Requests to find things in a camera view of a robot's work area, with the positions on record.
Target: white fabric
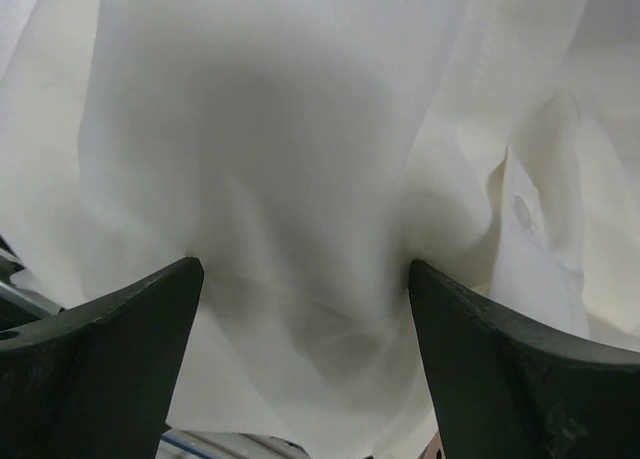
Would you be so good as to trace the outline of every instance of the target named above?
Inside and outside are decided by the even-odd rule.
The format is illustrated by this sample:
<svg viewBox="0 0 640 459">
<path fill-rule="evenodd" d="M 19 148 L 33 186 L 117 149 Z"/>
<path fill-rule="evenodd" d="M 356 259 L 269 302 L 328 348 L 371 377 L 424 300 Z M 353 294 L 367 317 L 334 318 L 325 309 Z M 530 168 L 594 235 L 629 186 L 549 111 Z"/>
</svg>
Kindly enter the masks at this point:
<svg viewBox="0 0 640 459">
<path fill-rule="evenodd" d="M 202 260 L 171 425 L 417 457 L 415 257 L 639 333 L 640 38 L 601 11 L 640 0 L 100 1 L 40 0 L 0 83 L 0 233 L 68 307 Z"/>
<path fill-rule="evenodd" d="M 0 78 L 37 0 L 0 0 Z"/>
</svg>

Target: translucent white sheet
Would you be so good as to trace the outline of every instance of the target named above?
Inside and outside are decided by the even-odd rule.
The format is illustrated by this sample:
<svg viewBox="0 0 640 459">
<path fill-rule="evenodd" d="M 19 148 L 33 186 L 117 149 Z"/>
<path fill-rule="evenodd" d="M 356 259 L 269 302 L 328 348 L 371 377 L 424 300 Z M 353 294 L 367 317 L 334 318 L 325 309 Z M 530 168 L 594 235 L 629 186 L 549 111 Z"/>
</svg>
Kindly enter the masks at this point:
<svg viewBox="0 0 640 459">
<path fill-rule="evenodd" d="M 0 0 L 0 77 L 37 0 Z"/>
<path fill-rule="evenodd" d="M 565 57 L 586 1 L 101 0 L 95 35 L 98 0 L 40 0 L 0 82 L 16 280 L 70 307 L 199 257 L 172 426 L 417 457 L 412 258 L 583 337 L 583 304 L 640 323 L 624 108 L 583 78 L 640 64 L 593 26 Z"/>
</svg>

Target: draped fabric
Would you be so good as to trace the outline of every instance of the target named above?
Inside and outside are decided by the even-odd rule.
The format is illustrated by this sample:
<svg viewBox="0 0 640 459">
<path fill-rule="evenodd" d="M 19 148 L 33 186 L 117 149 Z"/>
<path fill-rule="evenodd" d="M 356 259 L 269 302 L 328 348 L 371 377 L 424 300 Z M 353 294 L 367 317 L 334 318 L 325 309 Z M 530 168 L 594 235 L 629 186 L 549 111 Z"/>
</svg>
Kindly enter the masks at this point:
<svg viewBox="0 0 640 459">
<path fill-rule="evenodd" d="M 0 0 L 0 77 L 2 77 L 18 39 L 37 0 Z"/>
<path fill-rule="evenodd" d="M 0 233 L 27 266 L 14 281 L 72 307 L 198 257 L 170 425 L 274 435 L 318 459 L 417 457 L 436 423 L 411 259 L 635 344 L 640 29 L 616 25 L 640 24 L 634 5 L 2 12 L 6 31 L 26 23 L 0 79 Z"/>
</svg>

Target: dark green plastic part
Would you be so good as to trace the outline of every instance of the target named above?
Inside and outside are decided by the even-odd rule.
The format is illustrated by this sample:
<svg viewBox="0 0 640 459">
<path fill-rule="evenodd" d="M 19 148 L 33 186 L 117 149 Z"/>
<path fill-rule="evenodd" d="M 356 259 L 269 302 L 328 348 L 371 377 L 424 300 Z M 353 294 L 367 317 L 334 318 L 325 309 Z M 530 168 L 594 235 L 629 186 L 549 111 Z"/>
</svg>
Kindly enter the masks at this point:
<svg viewBox="0 0 640 459">
<path fill-rule="evenodd" d="M 183 259 L 0 332 L 0 458 L 154 458 L 203 277 Z"/>
<path fill-rule="evenodd" d="M 640 354 L 547 327 L 423 262 L 409 292 L 447 459 L 640 458 Z"/>
</svg>

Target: blue wire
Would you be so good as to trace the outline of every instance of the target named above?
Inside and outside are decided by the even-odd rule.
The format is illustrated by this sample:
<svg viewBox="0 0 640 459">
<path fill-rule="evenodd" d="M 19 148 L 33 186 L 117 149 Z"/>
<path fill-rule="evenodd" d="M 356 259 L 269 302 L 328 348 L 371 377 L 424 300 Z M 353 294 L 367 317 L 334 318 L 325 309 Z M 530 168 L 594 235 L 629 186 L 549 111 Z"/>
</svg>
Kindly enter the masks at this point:
<svg viewBox="0 0 640 459">
<path fill-rule="evenodd" d="M 171 444 L 174 447 L 177 447 L 178 449 L 183 450 L 184 452 L 188 452 L 189 454 L 199 457 L 200 459 L 218 459 L 217 457 L 213 457 L 213 456 L 207 456 L 206 454 L 198 451 L 197 449 L 194 449 L 193 447 L 184 444 L 180 441 L 177 441 L 175 439 L 171 439 L 170 437 L 167 436 L 162 436 L 160 438 L 163 442 L 166 442 L 167 444 Z"/>
</svg>

